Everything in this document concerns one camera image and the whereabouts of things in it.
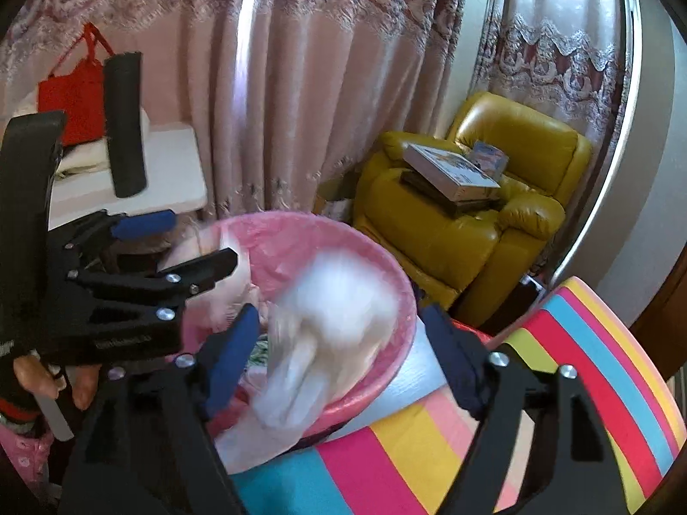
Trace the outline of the person left hand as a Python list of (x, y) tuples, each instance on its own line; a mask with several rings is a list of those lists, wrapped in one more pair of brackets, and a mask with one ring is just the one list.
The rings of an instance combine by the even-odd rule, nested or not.
[[(79, 410), (87, 410), (97, 393), (100, 365), (72, 366), (72, 400)], [(13, 360), (13, 370), (18, 383), (26, 391), (57, 399), (64, 389), (49, 370), (34, 356), (23, 356)]]

